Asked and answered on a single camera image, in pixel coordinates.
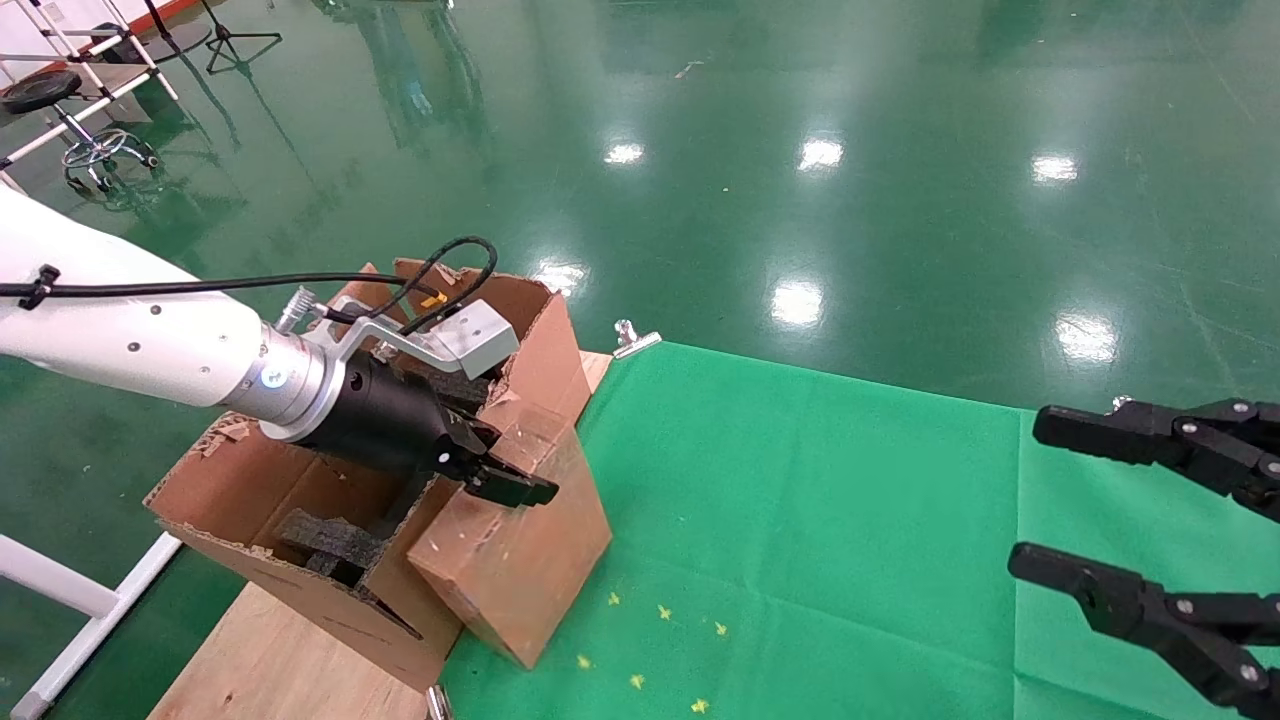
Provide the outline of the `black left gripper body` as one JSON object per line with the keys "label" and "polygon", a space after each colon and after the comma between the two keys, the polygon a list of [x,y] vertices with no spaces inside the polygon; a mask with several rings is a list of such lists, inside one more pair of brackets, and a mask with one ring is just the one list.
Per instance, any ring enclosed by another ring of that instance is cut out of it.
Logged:
{"label": "black left gripper body", "polygon": [[462,480],[462,461],[492,455],[492,448],[476,441],[454,410],[426,378],[356,352],[328,415],[300,446],[378,471],[438,471]]}

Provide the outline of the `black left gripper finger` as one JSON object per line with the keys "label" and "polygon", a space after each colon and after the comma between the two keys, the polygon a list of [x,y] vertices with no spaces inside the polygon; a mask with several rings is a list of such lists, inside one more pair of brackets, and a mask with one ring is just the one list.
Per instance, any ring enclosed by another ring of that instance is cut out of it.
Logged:
{"label": "black left gripper finger", "polygon": [[475,436],[476,441],[485,448],[493,448],[502,437],[502,432],[498,428],[480,420],[472,413],[467,413],[463,409],[456,409],[454,414],[467,427],[468,432]]}
{"label": "black left gripper finger", "polygon": [[488,454],[465,459],[462,468],[462,484],[468,495],[508,509],[548,505],[561,489],[552,480]]}

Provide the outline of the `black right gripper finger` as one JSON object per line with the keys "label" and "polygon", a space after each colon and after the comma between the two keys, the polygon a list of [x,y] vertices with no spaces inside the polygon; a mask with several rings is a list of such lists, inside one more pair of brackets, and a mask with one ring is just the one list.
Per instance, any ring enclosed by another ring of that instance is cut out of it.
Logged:
{"label": "black right gripper finger", "polygon": [[1042,445],[1125,462],[1160,465],[1279,519],[1279,406],[1226,398],[1179,409],[1128,400],[1111,413],[1044,406],[1033,425]]}
{"label": "black right gripper finger", "polygon": [[1279,674],[1253,647],[1279,643],[1277,594],[1171,593],[1139,573],[1029,542],[1007,569],[1073,597],[1091,629],[1148,650],[1203,700],[1245,719],[1279,716]]}

